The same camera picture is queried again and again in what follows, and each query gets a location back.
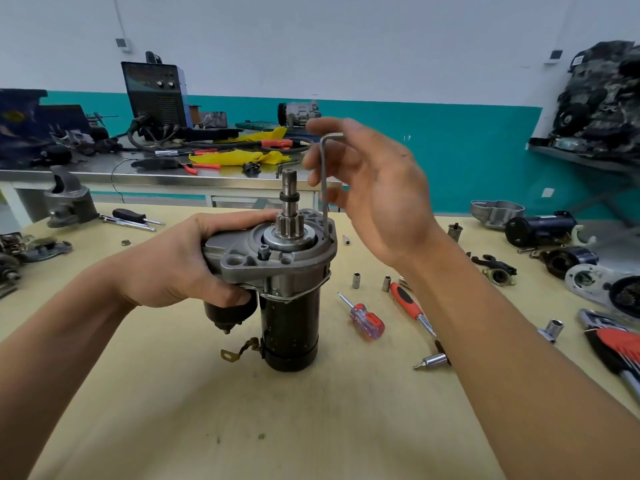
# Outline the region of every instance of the teal wall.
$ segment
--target teal wall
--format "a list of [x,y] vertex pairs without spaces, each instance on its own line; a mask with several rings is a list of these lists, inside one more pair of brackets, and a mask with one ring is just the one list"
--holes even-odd
[[[189,96],[203,111],[225,111],[229,124],[273,121],[286,99]],[[124,132],[132,119],[126,94],[50,91],[44,104],[81,104],[85,112],[117,114],[109,131]],[[420,104],[318,100],[325,116],[354,118],[407,145],[425,170],[433,208],[440,213],[468,213],[471,200],[510,200],[531,215],[564,209],[591,196],[574,174],[575,166],[525,150],[540,116],[539,107]],[[616,183],[600,178],[604,189]],[[540,195],[555,189],[551,198]],[[640,217],[640,193],[619,197],[621,206]],[[603,206],[582,211],[583,219],[611,218]]]

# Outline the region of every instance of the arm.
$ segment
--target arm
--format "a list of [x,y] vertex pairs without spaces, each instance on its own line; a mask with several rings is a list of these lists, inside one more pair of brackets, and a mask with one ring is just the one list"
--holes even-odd
[[[353,120],[309,121],[328,142],[327,199],[411,282],[510,479],[636,478],[640,422],[540,336],[437,225],[427,179],[403,145]],[[319,181],[319,151],[305,166]]]
[[217,306],[247,302],[215,278],[200,242],[243,229],[275,211],[197,214],[157,237],[84,270],[0,344],[0,478],[27,478],[53,428],[136,306],[198,298]]

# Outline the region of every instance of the person's right hand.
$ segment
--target person's right hand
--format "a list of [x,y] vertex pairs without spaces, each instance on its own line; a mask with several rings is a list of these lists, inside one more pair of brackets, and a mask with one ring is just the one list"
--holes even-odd
[[[385,264],[411,263],[418,249],[443,234],[429,201],[429,184],[404,145],[357,121],[316,118],[309,132],[322,136],[344,133],[345,141],[327,141],[326,174],[348,184],[349,190],[327,188],[329,203],[345,209],[366,247]],[[320,182],[320,147],[303,160],[312,172],[309,185]]]

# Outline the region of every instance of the white wall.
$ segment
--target white wall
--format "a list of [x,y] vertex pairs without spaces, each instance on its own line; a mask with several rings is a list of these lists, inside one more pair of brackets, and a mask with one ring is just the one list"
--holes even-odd
[[[549,106],[640,0],[0,0],[0,87],[124,92],[144,51],[191,94]],[[554,48],[561,62],[544,66]]]

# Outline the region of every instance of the hand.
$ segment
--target hand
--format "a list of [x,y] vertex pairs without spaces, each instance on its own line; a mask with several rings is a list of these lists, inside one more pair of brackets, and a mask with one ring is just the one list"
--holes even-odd
[[196,214],[162,234],[107,259],[107,269],[128,302],[155,308],[197,298],[216,306],[243,305],[249,293],[215,277],[202,241],[225,230],[272,221],[277,210]]
[[[326,199],[345,209],[366,247],[397,269],[410,262],[416,249],[442,234],[429,201],[429,184],[412,153],[354,120],[309,120],[313,134],[344,133],[345,143],[327,141],[326,173],[349,185],[329,188]],[[314,145],[303,165],[312,169],[308,183],[320,182],[320,147]]]

